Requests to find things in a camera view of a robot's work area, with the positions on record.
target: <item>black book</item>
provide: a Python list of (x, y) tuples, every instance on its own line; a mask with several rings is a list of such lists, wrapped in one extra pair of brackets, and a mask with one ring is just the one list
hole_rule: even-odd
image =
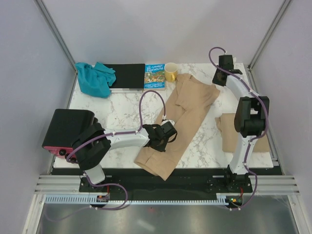
[(142, 91), (144, 88), (145, 64), (105, 64), (115, 70), (116, 81), (110, 87), (112, 93)]

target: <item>white wall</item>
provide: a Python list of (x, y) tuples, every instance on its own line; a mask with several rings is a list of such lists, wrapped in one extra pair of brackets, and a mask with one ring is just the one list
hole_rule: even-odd
[(44, 2), (77, 62), (205, 63), (222, 46), (249, 63), (283, 0)]
[(64, 107), (74, 71), (32, 0), (0, 7), (0, 233), (22, 232), (38, 176), (41, 144)]
[(270, 98), (270, 125), (284, 169), (297, 179), (312, 220), (312, 1), (292, 1), (254, 69)]

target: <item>white marble tabletop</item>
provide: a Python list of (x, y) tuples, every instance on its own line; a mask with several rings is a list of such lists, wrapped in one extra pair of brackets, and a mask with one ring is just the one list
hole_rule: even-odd
[[(248, 82), (242, 63), (235, 64), (236, 69), (243, 72)], [(179, 64), (179, 71), (190, 73), (196, 79), (206, 84), (212, 84), (215, 68), (212, 64)], [(159, 91), (164, 101), (168, 99), (175, 83), (166, 84), (165, 91)], [(194, 136), (189, 147), (182, 156), (177, 168), (226, 168), (233, 158), (232, 153), (222, 151), (222, 138), (215, 124), (215, 117), (222, 113), (235, 113), (238, 101), (227, 87), (217, 85), (221, 91), (219, 97), (211, 106), (201, 127)], [(129, 129), (139, 126), (138, 103), (142, 93), (113, 93), (108, 98), (97, 98), (83, 94), (78, 81), (70, 104), (70, 109), (93, 111), (103, 128)], [(142, 102), (143, 123), (152, 124), (162, 109), (161, 100), (156, 94), (147, 94)], [(134, 164), (138, 147), (128, 147), (109, 151), (101, 161), (103, 168), (139, 168)], [(67, 163), (65, 159), (56, 158), (54, 168), (75, 168), (75, 164)], [(253, 153), (250, 160), (251, 168), (271, 168), (273, 163), (270, 153)]]

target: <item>brown cloth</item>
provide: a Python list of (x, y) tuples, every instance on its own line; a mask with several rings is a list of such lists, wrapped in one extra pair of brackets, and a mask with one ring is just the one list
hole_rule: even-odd
[[(222, 114), (221, 117), (215, 118), (216, 126), (222, 136), (222, 150), (224, 152), (235, 152), (238, 140), (238, 132), (234, 127), (235, 114)], [(253, 152), (269, 152), (269, 142), (267, 136), (260, 138), (253, 148)]]
[[(178, 75), (175, 89), (166, 102), (167, 119), (175, 122), (176, 140), (167, 144), (166, 152), (142, 148), (135, 164), (166, 180), (176, 168), (219, 93), (215, 85), (201, 83), (190, 74)], [(156, 124), (161, 123), (162, 115), (163, 110)]]

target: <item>gray floor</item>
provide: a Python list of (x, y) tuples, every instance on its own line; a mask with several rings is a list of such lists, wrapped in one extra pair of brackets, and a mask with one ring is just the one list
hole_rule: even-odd
[[(50, 218), (85, 205), (46, 204)], [(84, 210), (61, 222), (41, 219), (39, 234), (296, 234), (287, 197), (255, 197), (241, 211), (214, 206), (133, 205), (119, 211)]]

